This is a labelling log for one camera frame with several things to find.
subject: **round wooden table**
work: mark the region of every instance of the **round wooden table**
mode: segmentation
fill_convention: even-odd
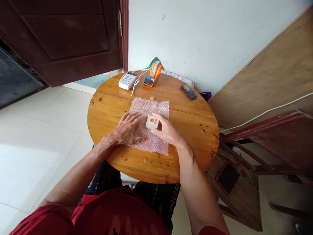
[[[88,128],[94,144],[115,128],[135,97],[150,100],[150,96],[154,96],[154,101],[170,102],[170,121],[189,141],[201,170],[205,171],[217,152],[219,130],[214,113],[202,96],[197,93],[196,100],[189,100],[179,90],[183,82],[165,74],[160,75],[153,87],[143,85],[144,74],[131,96],[132,89],[124,90],[118,86],[122,75],[102,84],[90,101]],[[173,145],[169,145],[168,156],[119,145],[111,151],[107,161],[120,172],[144,182],[179,182],[178,154]]]

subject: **white charger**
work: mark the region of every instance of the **white charger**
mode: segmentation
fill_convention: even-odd
[[[138,74],[133,72],[127,72],[118,82],[118,86],[125,90],[129,90],[133,87],[135,81],[137,80]]]

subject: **door panel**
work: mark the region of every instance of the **door panel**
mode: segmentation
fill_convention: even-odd
[[[122,68],[119,1],[0,1],[0,37],[49,85]]]

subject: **white cable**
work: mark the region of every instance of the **white cable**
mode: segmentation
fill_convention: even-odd
[[[134,86],[133,86],[133,91],[131,92],[131,96],[133,96],[135,87],[136,87],[136,85],[139,83],[141,75],[143,75],[144,73],[140,74],[140,75],[139,75],[139,78],[135,81]]]
[[[286,106],[286,105],[292,104],[292,103],[294,103],[294,102],[296,102],[296,101],[298,101],[298,100],[301,100],[301,99],[303,99],[303,98],[305,98],[305,97],[307,97],[307,96],[309,96],[309,95],[312,95],[312,94],[313,94],[313,92],[312,92],[312,93],[309,93],[309,94],[307,94],[307,95],[305,95],[305,96],[302,96],[302,97],[300,97],[300,98],[298,98],[298,99],[296,99],[296,100],[294,100],[294,101],[291,101],[291,102],[289,102],[289,103],[287,103],[287,104],[278,106],[278,107],[276,107],[276,108],[269,109],[269,110],[265,111],[264,113],[262,113],[262,114],[260,114],[260,115],[258,115],[258,116],[256,116],[256,117],[254,117],[254,118],[252,118],[251,120],[246,121],[244,124],[241,124],[241,125],[236,126],[236,127],[232,127],[232,128],[230,128],[230,129],[226,129],[226,130],[220,131],[220,133],[222,133],[222,132],[224,132],[224,131],[228,131],[228,130],[234,129],[234,128],[237,128],[237,127],[241,127],[241,126],[247,124],[248,122],[251,122],[251,121],[253,121],[254,119],[256,119],[256,118],[258,118],[258,117],[260,117],[260,116],[266,114],[266,113],[269,112],[269,111],[272,111],[272,110],[274,110],[274,109],[278,109],[278,108],[284,107],[284,106]]]

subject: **hand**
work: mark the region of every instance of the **hand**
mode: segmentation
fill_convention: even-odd
[[[188,141],[170,121],[168,121],[161,114],[152,113],[152,115],[157,117],[162,124],[162,131],[157,129],[151,130],[153,134],[157,135],[169,144],[175,145],[177,148],[188,144]]]
[[[115,129],[107,136],[113,145],[134,144],[145,140],[143,137],[134,137],[134,129],[143,116],[139,113],[125,113]]]

